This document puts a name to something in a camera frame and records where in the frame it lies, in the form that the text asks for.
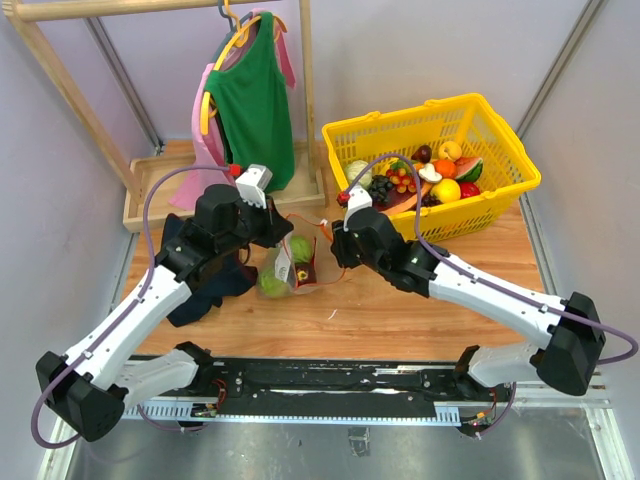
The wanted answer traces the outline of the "white toy mushroom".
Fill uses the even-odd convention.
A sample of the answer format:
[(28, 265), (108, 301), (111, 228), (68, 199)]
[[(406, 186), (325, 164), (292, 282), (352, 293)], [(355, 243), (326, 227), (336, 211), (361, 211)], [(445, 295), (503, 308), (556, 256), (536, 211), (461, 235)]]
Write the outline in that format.
[(436, 171), (433, 163), (424, 164), (418, 171), (418, 175), (423, 181), (432, 185), (440, 183), (443, 179), (443, 176)]

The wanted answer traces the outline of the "dark purple toy fig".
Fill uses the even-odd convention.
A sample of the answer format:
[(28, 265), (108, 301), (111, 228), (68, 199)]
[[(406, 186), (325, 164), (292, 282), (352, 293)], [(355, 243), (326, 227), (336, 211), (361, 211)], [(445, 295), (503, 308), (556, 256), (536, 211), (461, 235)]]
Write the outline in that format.
[(432, 158), (432, 149), (429, 145), (421, 145), (411, 155), (411, 159), (420, 163), (429, 163)]

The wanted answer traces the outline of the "toy cherry bunch with leaves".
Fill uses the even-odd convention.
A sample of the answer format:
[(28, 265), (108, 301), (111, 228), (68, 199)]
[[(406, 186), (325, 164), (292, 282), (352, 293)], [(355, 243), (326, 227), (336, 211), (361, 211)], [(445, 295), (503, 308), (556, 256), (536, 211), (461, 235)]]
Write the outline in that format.
[(393, 161), (386, 170), (385, 176), (397, 193), (416, 192), (416, 182), (407, 163), (400, 160)]

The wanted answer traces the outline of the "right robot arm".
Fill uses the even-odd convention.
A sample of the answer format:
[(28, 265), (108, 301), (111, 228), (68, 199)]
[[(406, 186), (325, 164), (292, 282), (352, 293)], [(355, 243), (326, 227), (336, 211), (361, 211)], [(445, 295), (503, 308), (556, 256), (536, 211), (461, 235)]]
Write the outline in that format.
[(541, 380), (582, 396), (606, 343), (594, 302), (542, 294), (489, 275), (447, 250), (406, 241), (381, 212), (366, 207), (331, 225), (331, 251), (347, 269), (366, 266), (396, 289), (463, 306), (524, 337), (503, 347), (466, 348), (453, 373), (455, 392), (474, 400), (504, 383)]

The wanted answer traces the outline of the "clear zip top bag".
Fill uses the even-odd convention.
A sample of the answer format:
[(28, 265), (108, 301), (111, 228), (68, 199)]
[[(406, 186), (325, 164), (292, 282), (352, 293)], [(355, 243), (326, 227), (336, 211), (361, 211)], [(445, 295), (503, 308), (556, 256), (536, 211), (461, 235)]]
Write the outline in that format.
[[(293, 232), (275, 248), (267, 250), (258, 275), (262, 270), (272, 267), (276, 277), (289, 285), (290, 293), (284, 297), (308, 294), (320, 287), (339, 282), (345, 269), (337, 264), (331, 253), (333, 235), (328, 220), (296, 213), (287, 214), (285, 218), (293, 224)], [(301, 262), (314, 265), (316, 284), (297, 286), (295, 264)]]

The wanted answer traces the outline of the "yellow plastic shopping basket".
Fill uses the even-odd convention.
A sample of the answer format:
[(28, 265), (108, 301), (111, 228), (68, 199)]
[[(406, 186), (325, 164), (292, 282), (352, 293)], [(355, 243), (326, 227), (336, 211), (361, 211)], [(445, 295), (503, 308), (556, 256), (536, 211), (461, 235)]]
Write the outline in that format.
[[(388, 215), (409, 240), (422, 235), (437, 242), (483, 230), (541, 182), (515, 132), (477, 93), (328, 123), (322, 134), (339, 189), (351, 183), (357, 173), (351, 165), (359, 161), (375, 161), (373, 173), (395, 182)], [(437, 174), (473, 184), (479, 192), (462, 192), (451, 201), (450, 183), (442, 192), (425, 185), (424, 193), (439, 202), (418, 208), (404, 157), (417, 167), (432, 162)]]

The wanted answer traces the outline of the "green toy cabbage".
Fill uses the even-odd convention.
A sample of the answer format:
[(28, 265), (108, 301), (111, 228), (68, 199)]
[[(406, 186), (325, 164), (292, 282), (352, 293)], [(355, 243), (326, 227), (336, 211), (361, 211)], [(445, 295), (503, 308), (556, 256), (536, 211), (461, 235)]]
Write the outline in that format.
[(276, 277), (272, 267), (259, 273), (257, 286), (262, 294), (269, 298), (281, 298), (290, 293), (289, 285)]

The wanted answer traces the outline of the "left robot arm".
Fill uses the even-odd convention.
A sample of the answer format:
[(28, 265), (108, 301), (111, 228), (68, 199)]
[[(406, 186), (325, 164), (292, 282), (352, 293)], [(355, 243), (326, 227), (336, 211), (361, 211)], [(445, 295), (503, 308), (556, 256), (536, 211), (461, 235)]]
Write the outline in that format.
[(156, 325), (221, 271), (226, 258), (251, 244), (273, 248), (293, 229), (265, 197), (254, 206), (229, 185), (198, 199), (193, 217), (155, 253), (143, 281), (90, 334), (64, 354), (45, 353), (36, 364), (48, 406), (93, 442), (109, 433), (128, 409), (173, 389), (200, 396), (214, 383), (213, 359), (191, 342), (132, 368), (130, 355)]

